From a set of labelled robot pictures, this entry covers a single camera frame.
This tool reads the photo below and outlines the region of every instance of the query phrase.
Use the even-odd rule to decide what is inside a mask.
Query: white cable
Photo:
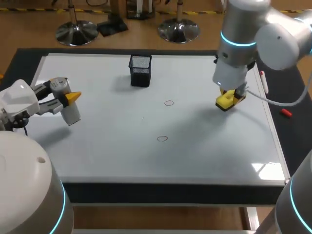
[[[299,104],[303,100],[303,98],[307,95],[311,81],[312,81],[312,72],[310,74],[308,83],[307,83],[306,87],[304,88],[301,96],[298,98],[297,101],[292,102],[292,103],[280,103],[280,102],[277,102],[277,101],[272,101],[272,100],[266,99],[265,97],[262,97],[262,96],[260,96],[258,94],[255,94],[254,92],[250,91],[249,89],[246,89],[246,91],[248,93],[250,93],[251,95],[254,95],[255,97],[257,97],[257,98],[259,98],[259,99],[261,99],[263,101],[266,101],[266,102],[268,102],[269,104],[272,104],[272,105],[276,105],[276,106],[295,106],[295,105]]]

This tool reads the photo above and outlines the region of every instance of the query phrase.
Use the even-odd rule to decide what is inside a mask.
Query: yellow tape line
[[[68,11],[68,9],[57,9],[57,8],[0,8],[0,11],[55,11],[57,13],[62,13]],[[110,13],[108,10],[85,10],[85,9],[75,9],[77,12],[87,12],[87,13],[100,13],[106,14]],[[304,10],[281,10],[282,13],[302,13]],[[176,11],[157,11],[161,15],[176,15]],[[220,11],[184,11],[184,15],[205,15],[205,14],[223,14]]]

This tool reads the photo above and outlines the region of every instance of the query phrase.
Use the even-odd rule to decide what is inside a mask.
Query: drawn circle
[[[159,137],[157,137],[157,140],[160,142],[164,142],[164,141],[168,140],[168,137],[167,136],[159,136]]]
[[[165,101],[165,105],[166,106],[172,106],[175,102],[174,101],[171,101],[171,100],[168,100],[168,101]]]

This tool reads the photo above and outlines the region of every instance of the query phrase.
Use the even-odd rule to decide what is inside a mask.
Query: black mat
[[[42,56],[68,54],[142,54],[142,55],[214,55],[215,51],[160,51],[110,49],[18,49],[7,69],[0,90],[23,79],[31,83]],[[266,73],[269,99],[280,102],[297,100],[304,89],[297,67],[274,71],[257,61]],[[295,107],[288,108],[293,117],[279,114],[280,107],[270,105],[284,157],[291,175],[312,148],[312,101],[307,95]],[[200,204],[275,204],[282,190],[279,186],[225,186],[187,184],[65,183],[75,203],[200,203]]]

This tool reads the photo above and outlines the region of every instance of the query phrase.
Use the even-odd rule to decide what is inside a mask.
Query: blue led ring
[[[248,43],[248,44],[239,44],[239,43],[232,42],[232,41],[230,41],[230,40],[227,40],[227,39],[225,38],[225,36],[223,35],[222,32],[221,32],[221,37],[222,37],[222,39],[223,39],[224,41],[226,41],[228,44],[231,44],[231,45],[234,45],[234,46],[248,47],[248,46],[253,46],[253,45],[256,44],[255,42],[253,42],[253,43]]]
[[[63,188],[63,208],[62,208],[62,212],[59,215],[59,218],[58,218],[56,225],[54,226],[54,228],[52,229],[52,231],[49,234],[53,234],[54,231],[56,230],[56,228],[58,228],[58,225],[63,218],[63,214],[64,214],[64,210],[65,210],[65,201],[66,201],[65,189],[64,189],[62,182],[60,184],[62,185],[62,188]]]
[[[294,204],[293,201],[293,191],[292,191],[292,184],[293,184],[293,179],[291,180],[291,187],[290,187],[290,194],[291,194],[291,201],[292,201],[292,207],[294,212],[296,213],[296,215],[298,216],[299,220],[301,221],[301,223],[303,224],[303,226],[306,227],[306,229],[308,229],[308,231],[310,233],[312,233],[312,229],[307,225],[307,223],[303,220],[303,218],[301,217],[301,215],[299,214],[299,211],[297,210],[296,205]]]

